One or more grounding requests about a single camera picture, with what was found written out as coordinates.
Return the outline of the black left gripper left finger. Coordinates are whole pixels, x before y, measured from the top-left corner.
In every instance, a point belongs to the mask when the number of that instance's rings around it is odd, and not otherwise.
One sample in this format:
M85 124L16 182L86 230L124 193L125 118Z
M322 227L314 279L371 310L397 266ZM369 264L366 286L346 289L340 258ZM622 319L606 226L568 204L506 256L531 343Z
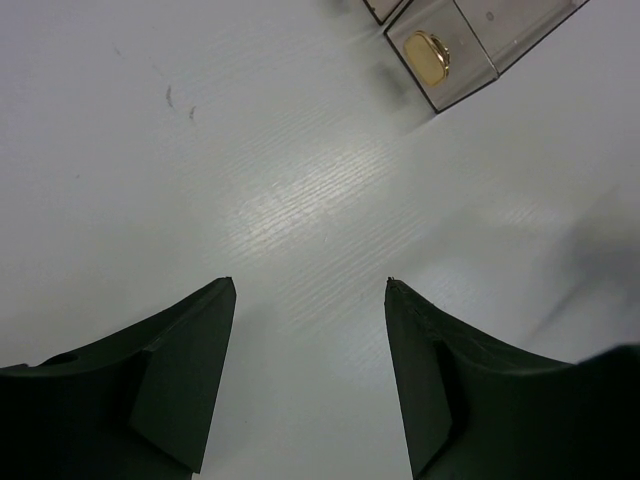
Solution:
M189 479L200 473L236 289L214 280L86 346L1 371L5 479Z

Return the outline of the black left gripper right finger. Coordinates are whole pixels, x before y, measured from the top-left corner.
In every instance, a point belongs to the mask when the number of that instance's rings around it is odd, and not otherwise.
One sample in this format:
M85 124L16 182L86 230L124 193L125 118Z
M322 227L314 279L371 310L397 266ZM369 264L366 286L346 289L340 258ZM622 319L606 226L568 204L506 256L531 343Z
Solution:
M385 319L416 479L635 479L639 349L576 364L505 343L389 279Z

